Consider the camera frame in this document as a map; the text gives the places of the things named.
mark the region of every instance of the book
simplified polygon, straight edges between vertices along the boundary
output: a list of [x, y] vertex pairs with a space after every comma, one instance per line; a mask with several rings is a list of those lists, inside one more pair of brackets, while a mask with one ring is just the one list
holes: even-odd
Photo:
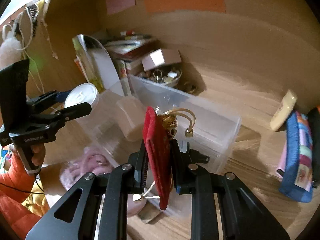
[[142, 65], [142, 60], [148, 56], [153, 50], [149, 51], [147, 54], [143, 55], [142, 57], [137, 58], [136, 60], [133, 61], [125, 61], [125, 67], [127, 70], [127, 74], [131, 75], [137, 75], [141, 71], [143, 71], [143, 65]]
[[157, 39], [146, 39], [137, 41], [135, 44], [105, 46], [113, 58], [122, 60], [136, 60], [156, 48]]
[[122, 85], [124, 96], [131, 96], [132, 94], [131, 94], [129, 81], [127, 79], [127, 71], [125, 68], [125, 62], [120, 59], [114, 59], [113, 62], [115, 64], [116, 70], [119, 75], [119, 79], [120, 79], [120, 82]]

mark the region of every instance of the metal screw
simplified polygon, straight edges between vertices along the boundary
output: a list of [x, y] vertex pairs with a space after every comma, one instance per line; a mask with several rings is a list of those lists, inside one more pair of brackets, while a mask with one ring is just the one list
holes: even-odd
[[226, 174], [227, 179], [233, 180], [236, 178], [236, 176], [232, 172], [228, 172]]
[[87, 174], [85, 174], [84, 179], [85, 180], [90, 180], [94, 178], [94, 174], [92, 172], [88, 172]]
[[198, 169], [198, 165], [197, 164], [194, 164], [194, 163], [191, 163], [188, 165], [188, 168], [192, 171], [195, 171]]
[[122, 169], [123, 169], [124, 171], [131, 170], [131, 168], [132, 168], [132, 165], [129, 164], [129, 163], [122, 165]]

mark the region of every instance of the white jar lid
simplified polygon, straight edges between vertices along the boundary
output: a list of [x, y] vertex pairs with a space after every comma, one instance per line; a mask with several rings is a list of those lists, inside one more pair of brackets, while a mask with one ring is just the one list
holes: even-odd
[[64, 107], [75, 106], [87, 102], [91, 105], [92, 110], [99, 102], [99, 92], [95, 85], [91, 83], [81, 84], [73, 89], [68, 95]]

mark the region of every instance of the hand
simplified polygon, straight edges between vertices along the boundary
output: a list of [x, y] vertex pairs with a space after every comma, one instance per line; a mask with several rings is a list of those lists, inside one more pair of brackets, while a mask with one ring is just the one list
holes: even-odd
[[[31, 159], [32, 163], [36, 166], [42, 165], [44, 162], [45, 157], [45, 146], [44, 144], [36, 144], [31, 146], [33, 157]], [[19, 152], [22, 151], [21, 148], [16, 149], [16, 146], [14, 144], [10, 145], [10, 150], [13, 152], [13, 154], [19, 157]]]

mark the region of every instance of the red velvet bag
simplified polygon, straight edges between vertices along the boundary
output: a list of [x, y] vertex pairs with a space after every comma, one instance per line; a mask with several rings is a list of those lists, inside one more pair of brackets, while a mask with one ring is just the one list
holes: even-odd
[[166, 210], [171, 190], [170, 145], [167, 132], [152, 107], [147, 108], [143, 140], [160, 196], [160, 209]]

